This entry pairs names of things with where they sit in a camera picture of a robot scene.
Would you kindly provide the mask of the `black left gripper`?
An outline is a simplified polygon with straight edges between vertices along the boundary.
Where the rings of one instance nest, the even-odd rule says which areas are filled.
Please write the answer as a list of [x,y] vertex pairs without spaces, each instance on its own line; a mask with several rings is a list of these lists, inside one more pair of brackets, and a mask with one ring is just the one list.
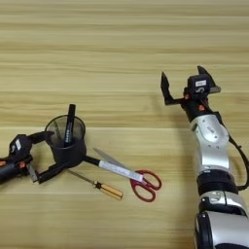
[[[41,143],[46,141],[53,135],[53,131],[41,131],[35,132],[27,136],[28,141],[31,144]],[[62,172],[69,166],[69,162],[59,162],[50,166],[46,171],[37,174],[34,168],[31,166],[32,157],[28,156],[22,160],[11,160],[5,158],[0,160],[0,184],[6,183],[11,179],[21,176],[29,175],[33,182],[42,184],[48,180],[54,178],[57,174]]]

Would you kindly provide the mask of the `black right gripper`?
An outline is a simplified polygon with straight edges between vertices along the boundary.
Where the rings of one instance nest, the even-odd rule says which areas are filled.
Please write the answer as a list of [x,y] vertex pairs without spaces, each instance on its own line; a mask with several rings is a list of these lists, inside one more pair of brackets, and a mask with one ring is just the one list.
[[199,116],[212,114],[213,111],[209,108],[208,95],[211,93],[218,93],[221,91],[220,87],[217,87],[212,76],[208,71],[198,65],[198,74],[206,74],[210,78],[211,88],[204,89],[191,89],[188,87],[184,88],[182,98],[173,98],[169,91],[169,82],[164,72],[161,73],[160,88],[166,105],[177,105],[179,104],[182,109],[186,112],[188,120],[191,122],[193,119]]

